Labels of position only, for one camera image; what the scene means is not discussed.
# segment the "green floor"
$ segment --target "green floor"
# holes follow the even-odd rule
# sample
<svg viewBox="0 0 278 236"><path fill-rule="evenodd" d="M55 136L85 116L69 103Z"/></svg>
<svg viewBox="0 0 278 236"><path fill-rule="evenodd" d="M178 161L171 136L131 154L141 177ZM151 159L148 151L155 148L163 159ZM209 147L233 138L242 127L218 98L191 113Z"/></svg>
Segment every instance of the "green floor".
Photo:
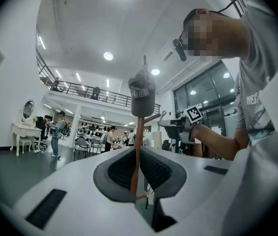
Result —
<svg viewBox="0 0 278 236"><path fill-rule="evenodd" d="M0 151L1 202L13 207L24 193L54 172L50 168L50 163L55 158L51 157L50 142L47 141L47 144L49 146L43 153L33 153L25 150L24 154L22 154L22 151L19 152L19 157L16 156L15 150ZM73 161L72 149L60 145L58 153L61 154L60 161L52 164L52 167L56 170ZM80 155L76 154L76 160L83 159L83 157L82 153ZM143 174L140 171L137 195L144 193ZM153 206L148 205L145 209L145 203L146 198L138 200L136 208L147 223L151 224Z"/></svg>

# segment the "black and white qr marker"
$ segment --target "black and white qr marker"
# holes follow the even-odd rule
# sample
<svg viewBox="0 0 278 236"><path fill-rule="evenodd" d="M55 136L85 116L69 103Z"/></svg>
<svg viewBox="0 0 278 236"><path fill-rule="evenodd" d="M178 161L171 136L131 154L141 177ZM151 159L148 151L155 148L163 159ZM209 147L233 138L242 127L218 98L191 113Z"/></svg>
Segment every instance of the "black and white qr marker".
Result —
<svg viewBox="0 0 278 236"><path fill-rule="evenodd" d="M200 110L196 105L185 109L183 114L188 117L190 123L194 123L203 118Z"/></svg>

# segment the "short black hair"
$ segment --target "short black hair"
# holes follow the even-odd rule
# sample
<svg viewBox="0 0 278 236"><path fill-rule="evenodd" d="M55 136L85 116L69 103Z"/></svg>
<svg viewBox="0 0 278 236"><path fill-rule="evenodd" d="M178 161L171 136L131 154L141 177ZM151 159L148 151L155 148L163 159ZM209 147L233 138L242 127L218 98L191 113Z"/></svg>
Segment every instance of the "short black hair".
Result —
<svg viewBox="0 0 278 236"><path fill-rule="evenodd" d="M198 9L199 9L199 8L193 9L191 12L189 12L189 14L187 15L187 17L184 19L184 22L183 22L183 29L185 29L186 24L187 24L191 19L193 19L193 17L196 15L196 12L197 12ZM217 11L214 11L214 10L209 10L209 11L227 17L226 15L224 15L224 14L222 14L222 13L219 13L219 12L217 12Z"/></svg>

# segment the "balcony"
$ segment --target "balcony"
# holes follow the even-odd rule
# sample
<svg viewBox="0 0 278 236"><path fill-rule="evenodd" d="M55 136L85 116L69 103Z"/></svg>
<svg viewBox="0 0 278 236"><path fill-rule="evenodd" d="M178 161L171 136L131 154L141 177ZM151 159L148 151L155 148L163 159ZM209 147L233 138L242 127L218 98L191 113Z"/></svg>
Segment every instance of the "balcony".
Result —
<svg viewBox="0 0 278 236"><path fill-rule="evenodd" d="M37 66L41 82L51 91L89 98L96 101L106 102L131 109L131 97L116 92L94 88L87 85L76 84L66 81L58 81L48 66L45 64L38 50L36 50ZM160 105L155 104L154 114L160 112Z"/></svg>

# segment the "white column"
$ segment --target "white column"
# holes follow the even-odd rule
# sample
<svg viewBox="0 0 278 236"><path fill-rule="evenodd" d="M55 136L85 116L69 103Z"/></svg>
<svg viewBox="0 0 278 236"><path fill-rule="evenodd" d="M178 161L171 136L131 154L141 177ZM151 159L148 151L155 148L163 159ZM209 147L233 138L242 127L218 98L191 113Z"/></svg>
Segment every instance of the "white column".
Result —
<svg viewBox="0 0 278 236"><path fill-rule="evenodd" d="M69 147L73 148L75 146L75 138L77 135L79 120L80 120L81 105L77 105L74 120L72 121L71 131L69 136Z"/></svg>

